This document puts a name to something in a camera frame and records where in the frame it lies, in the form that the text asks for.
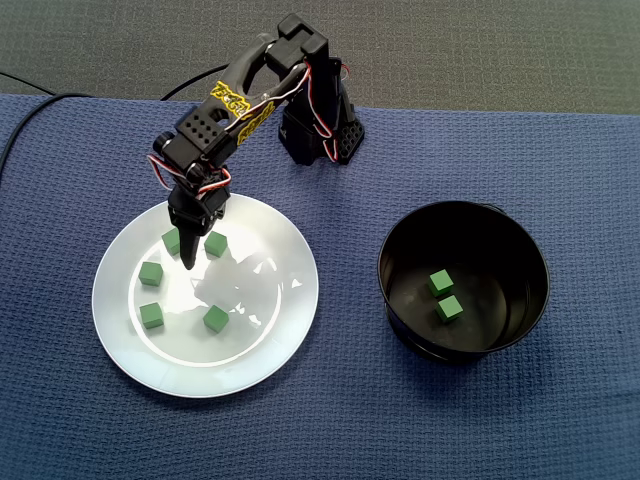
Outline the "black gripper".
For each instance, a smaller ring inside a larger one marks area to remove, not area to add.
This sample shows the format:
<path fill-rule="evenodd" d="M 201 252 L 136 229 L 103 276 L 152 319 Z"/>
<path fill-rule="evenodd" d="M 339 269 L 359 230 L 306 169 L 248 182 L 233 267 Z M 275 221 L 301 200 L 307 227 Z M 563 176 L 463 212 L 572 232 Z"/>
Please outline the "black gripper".
<path fill-rule="evenodd" d="M 205 235 L 217 220 L 224 217 L 230 196 L 228 186 L 205 192 L 202 199 L 180 185 L 173 187 L 168 197 L 169 218 L 171 224 L 178 228 L 179 254 L 186 270 L 195 265 L 199 235 Z"/>

